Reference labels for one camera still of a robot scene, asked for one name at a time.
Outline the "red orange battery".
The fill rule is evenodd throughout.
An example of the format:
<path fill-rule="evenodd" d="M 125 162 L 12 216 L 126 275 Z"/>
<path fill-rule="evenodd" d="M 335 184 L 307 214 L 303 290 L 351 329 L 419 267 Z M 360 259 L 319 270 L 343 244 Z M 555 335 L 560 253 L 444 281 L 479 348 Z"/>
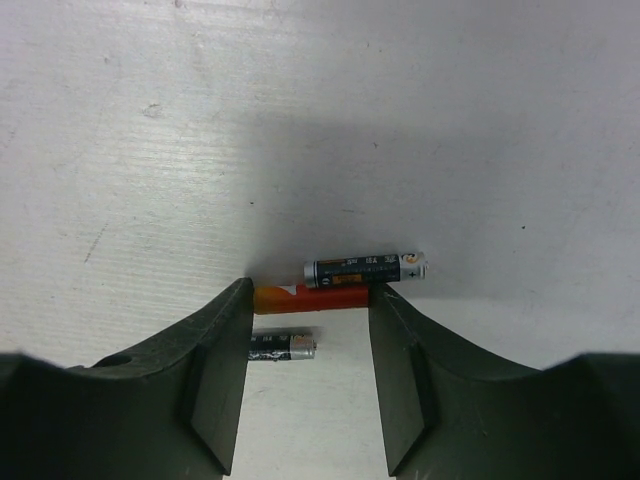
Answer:
<path fill-rule="evenodd" d="M 366 286 L 335 289 L 309 289 L 304 285 L 262 286 L 256 287 L 253 295 L 257 315 L 364 308 L 368 301 Z"/>

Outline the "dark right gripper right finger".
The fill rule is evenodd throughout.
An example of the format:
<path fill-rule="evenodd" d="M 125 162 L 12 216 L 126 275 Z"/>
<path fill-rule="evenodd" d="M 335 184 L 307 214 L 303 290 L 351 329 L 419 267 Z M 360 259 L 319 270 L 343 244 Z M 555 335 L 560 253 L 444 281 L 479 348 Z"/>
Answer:
<path fill-rule="evenodd" d="M 420 313 L 386 285 L 369 333 L 395 479 L 635 479 L 639 358 L 588 353 L 536 370 Z"/>

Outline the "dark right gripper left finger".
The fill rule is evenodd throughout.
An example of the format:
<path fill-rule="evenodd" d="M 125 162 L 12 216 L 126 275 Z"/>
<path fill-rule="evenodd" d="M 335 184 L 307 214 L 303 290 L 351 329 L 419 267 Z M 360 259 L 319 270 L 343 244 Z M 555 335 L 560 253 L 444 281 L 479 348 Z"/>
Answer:
<path fill-rule="evenodd" d="M 5 479 L 220 479 L 231 472 L 253 325 L 233 282 L 90 367 L 1 357 Z"/>

